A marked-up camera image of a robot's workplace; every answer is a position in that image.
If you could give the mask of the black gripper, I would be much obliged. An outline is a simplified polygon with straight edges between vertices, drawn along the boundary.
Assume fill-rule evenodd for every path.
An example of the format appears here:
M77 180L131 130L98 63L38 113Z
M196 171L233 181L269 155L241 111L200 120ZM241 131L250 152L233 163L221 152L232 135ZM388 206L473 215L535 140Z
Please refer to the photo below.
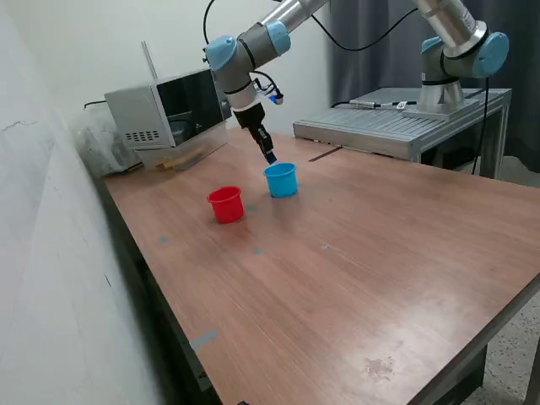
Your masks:
M265 111L262 104L254 104L242 111L234 110L234 115L241 128L247 128L251 137L259 146L268 163L275 162L273 141L266 128L262 125Z

